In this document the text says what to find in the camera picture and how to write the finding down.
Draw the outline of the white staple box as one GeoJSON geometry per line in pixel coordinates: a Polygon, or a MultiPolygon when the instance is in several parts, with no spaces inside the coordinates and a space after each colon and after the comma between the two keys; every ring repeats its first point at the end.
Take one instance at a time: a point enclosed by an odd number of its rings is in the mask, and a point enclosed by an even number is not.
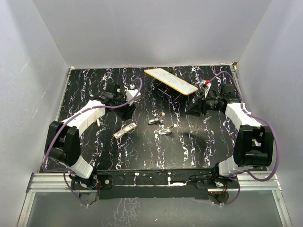
{"type": "Polygon", "coordinates": [[[119,139],[130,131],[134,130],[137,127],[135,123],[130,123],[127,126],[123,127],[121,130],[113,134],[115,139],[119,139]]]}

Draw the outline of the white stapler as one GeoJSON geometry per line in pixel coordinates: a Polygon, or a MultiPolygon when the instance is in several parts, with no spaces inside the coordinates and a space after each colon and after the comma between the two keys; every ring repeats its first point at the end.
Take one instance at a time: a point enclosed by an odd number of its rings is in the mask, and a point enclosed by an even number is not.
{"type": "Polygon", "coordinates": [[[148,120],[148,124],[149,125],[157,124],[164,118],[164,116],[165,116],[165,113],[161,112],[157,117],[148,120]]]}
{"type": "Polygon", "coordinates": [[[171,126],[167,127],[167,128],[164,128],[164,129],[161,129],[158,131],[158,134],[159,135],[168,135],[168,134],[171,134],[172,133],[172,130],[174,128],[176,128],[177,125],[176,124],[172,124],[171,126]]]}

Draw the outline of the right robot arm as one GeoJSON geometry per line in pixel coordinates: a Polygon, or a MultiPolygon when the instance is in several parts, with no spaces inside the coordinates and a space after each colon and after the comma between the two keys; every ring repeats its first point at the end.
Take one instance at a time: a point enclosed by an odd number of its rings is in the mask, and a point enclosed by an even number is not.
{"type": "Polygon", "coordinates": [[[245,108],[245,104],[235,95],[233,84],[224,84],[219,95],[209,97],[211,83],[202,83],[203,92],[185,111],[187,115],[201,117],[208,111],[219,111],[231,120],[238,134],[233,155],[227,160],[217,163],[211,182],[221,188],[228,182],[231,174],[242,173],[256,167],[268,167],[272,163],[274,136],[268,126],[264,126],[245,108]]]}

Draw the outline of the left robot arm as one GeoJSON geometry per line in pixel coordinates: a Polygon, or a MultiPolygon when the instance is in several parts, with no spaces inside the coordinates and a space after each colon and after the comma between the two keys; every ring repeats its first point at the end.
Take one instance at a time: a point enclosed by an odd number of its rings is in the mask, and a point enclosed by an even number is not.
{"type": "Polygon", "coordinates": [[[136,108],[134,101],[139,98],[140,88],[131,84],[128,90],[118,84],[108,83],[106,89],[71,117],[49,125],[45,144],[45,159],[52,159],[63,165],[61,170],[71,171],[81,178],[81,183],[88,189],[94,188],[98,177],[94,168],[81,155],[80,137],[97,119],[113,111],[123,121],[132,118],[136,108]]]}

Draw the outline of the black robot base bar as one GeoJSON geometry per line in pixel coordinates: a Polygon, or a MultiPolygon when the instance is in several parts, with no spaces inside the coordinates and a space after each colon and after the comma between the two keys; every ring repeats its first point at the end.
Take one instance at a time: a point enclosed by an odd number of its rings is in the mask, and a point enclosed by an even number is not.
{"type": "Polygon", "coordinates": [[[95,192],[100,200],[120,198],[195,198],[207,200],[208,192],[237,189],[236,182],[219,176],[216,168],[97,170],[89,179],[71,177],[71,186],[95,192]]]}

